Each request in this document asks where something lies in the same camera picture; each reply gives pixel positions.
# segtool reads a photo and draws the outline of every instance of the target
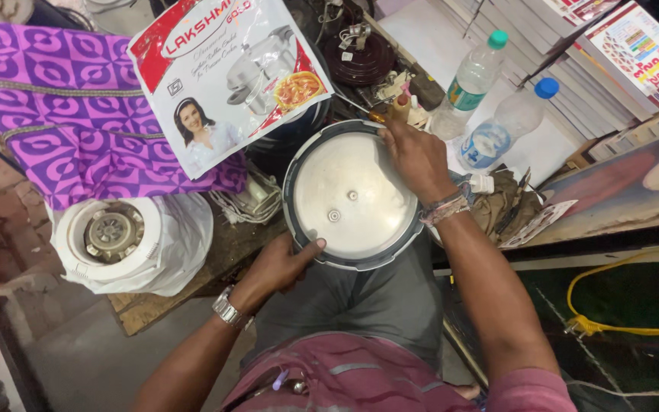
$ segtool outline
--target maroon shirt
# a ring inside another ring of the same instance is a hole
[[[242,401],[234,410],[478,411],[405,348],[343,332],[305,336],[262,353],[243,371],[223,407],[286,370],[287,379],[305,382],[303,394],[285,385]],[[486,410],[576,412],[563,379],[538,369],[516,370],[496,380]]]

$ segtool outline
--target wooden table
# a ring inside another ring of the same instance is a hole
[[[114,308],[118,323],[128,336],[149,328],[172,310],[196,295],[204,295],[226,278],[237,274],[249,265],[255,254],[271,239],[287,230],[281,211],[266,225],[239,223],[231,225],[223,216],[223,211],[206,193],[212,208],[215,229],[212,244],[205,259],[205,265],[197,272],[190,283],[174,296],[160,296],[153,293],[111,293],[108,301]]]

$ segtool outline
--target person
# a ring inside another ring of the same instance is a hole
[[[425,207],[457,192],[441,140],[392,120],[386,126],[379,135],[391,161]],[[486,410],[574,412],[507,260],[469,211],[435,227],[480,338]],[[424,253],[428,237],[418,236],[393,263],[360,273],[306,268],[326,241],[297,254],[292,242],[288,233],[270,242],[228,296],[239,313],[258,312],[257,338],[219,410],[478,410],[436,374],[442,309]],[[142,385],[134,410],[200,410],[239,333],[213,314]]]
[[[243,141],[243,135],[229,122],[215,122],[194,98],[179,102],[174,111],[174,124],[185,140],[190,166],[202,169],[212,159]]]

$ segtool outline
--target plastic water bottle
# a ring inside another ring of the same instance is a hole
[[[508,33],[496,30],[486,44],[464,56],[447,90],[447,98],[442,100],[431,120],[431,133],[441,140],[451,140],[464,133],[474,110],[500,77],[505,58],[502,49],[507,43]]]
[[[512,147],[518,138],[540,126],[545,101],[554,97],[559,84],[541,79],[535,92],[524,89],[501,101],[492,119],[479,125],[464,139],[458,152],[460,162],[472,169],[484,169]]]

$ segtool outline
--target screwdriver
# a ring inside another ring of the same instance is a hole
[[[368,118],[369,118],[371,121],[376,122],[376,123],[385,123],[385,117],[384,117],[382,114],[378,113],[377,111],[368,110],[368,109],[362,107],[361,105],[355,103],[354,101],[352,101],[352,100],[346,98],[345,96],[343,96],[343,95],[341,95],[341,94],[339,94],[339,93],[337,93],[335,96],[337,96],[337,97],[339,97],[340,99],[345,100],[347,103],[350,103],[350,104],[352,104],[353,106],[359,108],[363,113],[365,113],[366,115],[368,115]]]

